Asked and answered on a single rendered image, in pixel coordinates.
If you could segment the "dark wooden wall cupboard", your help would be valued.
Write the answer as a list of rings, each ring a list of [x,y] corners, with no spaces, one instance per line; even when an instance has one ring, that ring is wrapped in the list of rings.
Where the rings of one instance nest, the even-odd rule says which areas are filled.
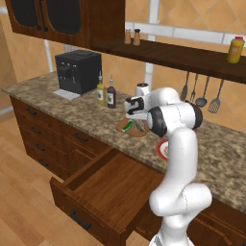
[[[38,0],[41,16],[41,30],[35,31],[30,37],[52,40],[46,25],[46,11]],[[125,0],[88,0],[89,7],[89,47],[107,40],[125,36]]]

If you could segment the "hanging grey spoon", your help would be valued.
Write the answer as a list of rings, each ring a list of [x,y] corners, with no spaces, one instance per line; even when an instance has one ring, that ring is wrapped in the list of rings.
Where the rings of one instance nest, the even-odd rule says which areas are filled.
[[[186,73],[186,79],[185,79],[185,84],[181,93],[181,100],[184,101],[187,95],[187,87],[188,87],[188,78],[189,78],[189,71]]]

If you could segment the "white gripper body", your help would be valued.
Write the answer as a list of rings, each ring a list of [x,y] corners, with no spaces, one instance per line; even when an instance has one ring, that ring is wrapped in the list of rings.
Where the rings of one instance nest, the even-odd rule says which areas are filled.
[[[127,111],[126,117],[133,120],[146,120],[147,111]]]

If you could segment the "hanging grey ladle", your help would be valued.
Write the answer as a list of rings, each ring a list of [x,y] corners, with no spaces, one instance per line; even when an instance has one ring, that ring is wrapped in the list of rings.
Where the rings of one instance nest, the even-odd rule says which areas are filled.
[[[208,84],[209,84],[209,77],[207,77],[207,80],[206,80],[206,85],[205,85],[205,89],[204,89],[205,93],[207,92]],[[202,107],[204,107],[207,104],[207,99],[205,98],[205,96],[206,96],[205,93],[203,94],[202,97],[196,99],[195,104],[198,107],[202,108]]]

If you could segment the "open wooden drawer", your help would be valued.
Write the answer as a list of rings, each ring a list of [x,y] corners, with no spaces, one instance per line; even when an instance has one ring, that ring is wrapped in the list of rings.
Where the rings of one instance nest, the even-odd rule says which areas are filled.
[[[154,168],[110,147],[65,182],[51,179],[50,185],[58,208],[68,216],[74,209],[91,223],[88,230],[81,226],[84,230],[104,246],[126,246],[162,178]]]

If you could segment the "yellow oil bottle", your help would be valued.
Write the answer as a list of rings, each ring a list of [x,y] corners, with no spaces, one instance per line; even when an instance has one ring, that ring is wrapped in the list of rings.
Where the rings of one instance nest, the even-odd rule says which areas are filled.
[[[102,74],[99,74],[99,83],[97,85],[97,99],[99,104],[106,103],[106,88],[103,85],[103,77]]]

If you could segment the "hanging grey fork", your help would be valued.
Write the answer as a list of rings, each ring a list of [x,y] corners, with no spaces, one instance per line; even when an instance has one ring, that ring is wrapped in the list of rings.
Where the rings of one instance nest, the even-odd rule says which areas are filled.
[[[198,73],[196,73],[195,80],[194,80],[194,87],[193,87],[192,92],[191,92],[191,95],[190,95],[190,102],[191,103],[193,103],[194,98],[195,98],[195,95],[196,95],[195,89],[196,89],[196,84],[197,84],[198,76],[199,76]]]

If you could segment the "green object on board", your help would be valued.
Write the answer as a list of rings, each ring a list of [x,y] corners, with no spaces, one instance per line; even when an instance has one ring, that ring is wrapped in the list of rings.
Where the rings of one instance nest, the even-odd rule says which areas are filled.
[[[127,132],[133,126],[134,120],[129,119],[127,124],[122,128],[122,132]]]

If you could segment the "wooden drawer front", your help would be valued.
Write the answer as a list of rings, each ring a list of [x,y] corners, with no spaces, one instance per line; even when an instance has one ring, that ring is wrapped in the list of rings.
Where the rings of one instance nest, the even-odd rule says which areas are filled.
[[[86,147],[94,154],[100,154],[102,151],[108,148],[108,145],[78,129],[75,129],[65,123],[61,123],[61,132],[62,134],[70,139],[73,142],[76,142],[77,144]],[[87,138],[87,142],[82,142],[78,138],[74,137],[73,134],[78,133],[80,136]]]
[[[30,147],[29,145],[26,145],[25,146],[25,149],[26,149],[26,153],[31,158],[33,158],[34,160],[36,160],[37,162],[38,162],[38,160],[43,159],[45,162],[49,163],[49,166],[47,166],[45,168],[48,169],[49,171],[51,171],[52,173],[56,174],[62,180],[66,180],[69,177],[68,172],[64,168],[62,168],[61,166],[59,166],[58,164],[56,164],[48,156],[45,156],[44,154],[38,153],[32,147]]]
[[[20,126],[28,131],[30,134],[35,135],[42,140],[45,140],[55,148],[57,148],[60,151],[63,151],[63,144],[62,144],[62,135],[61,133],[56,133],[53,130],[43,126],[41,123],[37,123],[36,121],[27,118],[24,114],[18,113],[17,114],[17,120]],[[40,135],[34,133],[31,130],[31,127],[35,127],[36,130],[41,131]]]
[[[43,126],[53,130],[56,133],[61,132],[60,122],[56,118],[48,115],[47,113],[40,111],[14,97],[11,97],[12,106],[15,111],[18,111],[24,114],[27,118],[36,121],[37,123],[41,123]],[[37,115],[31,115],[26,112],[26,109],[29,108],[31,111],[36,111]]]
[[[60,150],[57,150],[55,147],[53,147],[45,140],[41,140],[38,137],[32,136],[30,133],[28,133],[25,130],[22,130],[21,134],[23,136],[24,142],[27,143],[30,147],[32,147],[35,151],[37,151],[40,154],[44,154],[45,156],[48,156],[63,168],[66,167],[65,153],[61,152]],[[35,146],[35,144],[38,144],[39,146],[45,148],[45,151],[40,151]]]

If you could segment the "dark wooden wall shelf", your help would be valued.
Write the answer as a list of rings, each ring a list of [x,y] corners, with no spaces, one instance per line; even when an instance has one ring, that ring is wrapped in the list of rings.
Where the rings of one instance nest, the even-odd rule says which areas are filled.
[[[139,46],[134,46],[125,44],[123,39],[116,39],[94,44],[91,49],[246,85],[244,56],[238,63],[232,64],[227,62],[225,53],[148,40],[142,40]]]

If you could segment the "red rimmed white plate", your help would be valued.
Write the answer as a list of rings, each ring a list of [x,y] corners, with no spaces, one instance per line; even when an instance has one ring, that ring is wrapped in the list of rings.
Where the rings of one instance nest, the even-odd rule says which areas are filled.
[[[157,153],[157,155],[158,155],[162,160],[167,161],[168,156],[167,156],[167,157],[164,156],[164,155],[161,153],[161,151],[160,151],[161,145],[162,145],[164,142],[168,142],[168,140],[167,140],[166,138],[163,138],[162,140],[160,140],[160,141],[158,142],[158,144],[156,145],[156,153]]]

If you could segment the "wooden cutting board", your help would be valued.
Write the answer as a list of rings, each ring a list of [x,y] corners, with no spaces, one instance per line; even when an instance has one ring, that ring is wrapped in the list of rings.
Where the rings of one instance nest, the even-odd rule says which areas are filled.
[[[117,123],[116,123],[116,130],[119,131],[119,132],[122,132],[122,129],[125,127],[125,125],[128,123],[128,118],[124,117],[122,118],[121,120],[119,120]],[[126,134],[127,135],[132,135],[132,136],[135,136],[135,137],[143,137],[147,134],[147,132],[149,131],[149,128],[148,128],[148,125],[147,125],[147,122],[142,120],[142,123],[144,125],[144,130],[143,131],[140,131],[137,127],[136,127],[136,124],[133,124],[132,127],[126,131]]]

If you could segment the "yellow mustard bottle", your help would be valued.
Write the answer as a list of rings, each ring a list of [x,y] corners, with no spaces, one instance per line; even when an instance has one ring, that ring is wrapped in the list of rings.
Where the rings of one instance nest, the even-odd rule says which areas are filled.
[[[241,57],[242,49],[244,47],[243,37],[235,37],[230,44],[227,62],[238,63]]]

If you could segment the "dark vinegar bottle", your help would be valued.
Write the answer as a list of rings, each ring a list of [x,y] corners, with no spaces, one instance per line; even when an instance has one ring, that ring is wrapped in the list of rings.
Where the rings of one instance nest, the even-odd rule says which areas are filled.
[[[107,89],[107,104],[111,109],[115,108],[116,105],[116,90],[113,87],[113,78],[110,76],[110,86]]]

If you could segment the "hanging grey slotted spatula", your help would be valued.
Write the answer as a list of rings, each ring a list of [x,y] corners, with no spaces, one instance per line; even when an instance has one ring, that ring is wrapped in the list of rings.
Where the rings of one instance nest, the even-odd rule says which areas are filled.
[[[209,104],[208,112],[210,113],[217,113],[220,108],[221,102],[220,102],[219,96],[220,96],[220,92],[221,92],[223,84],[224,84],[224,80],[221,80],[217,96]]]

